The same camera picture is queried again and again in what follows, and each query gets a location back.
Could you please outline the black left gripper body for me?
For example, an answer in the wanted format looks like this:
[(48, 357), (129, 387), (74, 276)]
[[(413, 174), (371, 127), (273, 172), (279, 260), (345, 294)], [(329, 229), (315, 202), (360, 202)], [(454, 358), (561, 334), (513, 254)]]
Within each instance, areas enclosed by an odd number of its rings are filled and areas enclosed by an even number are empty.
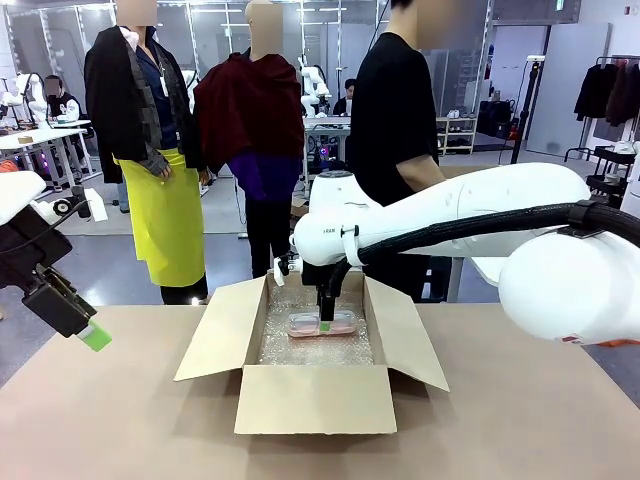
[(96, 314), (54, 267), (71, 251), (69, 240), (30, 205), (1, 226), (1, 286), (19, 288), (23, 305), (66, 338)]

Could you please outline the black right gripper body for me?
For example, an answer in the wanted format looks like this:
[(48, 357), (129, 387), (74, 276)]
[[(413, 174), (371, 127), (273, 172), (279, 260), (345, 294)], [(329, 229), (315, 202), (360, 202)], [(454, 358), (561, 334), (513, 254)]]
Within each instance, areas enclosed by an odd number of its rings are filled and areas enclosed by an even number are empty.
[(333, 287), (335, 271), (335, 264), (315, 266), (304, 261), (301, 271), (301, 283), (306, 287), (314, 287), (318, 298), (336, 298), (338, 294)]

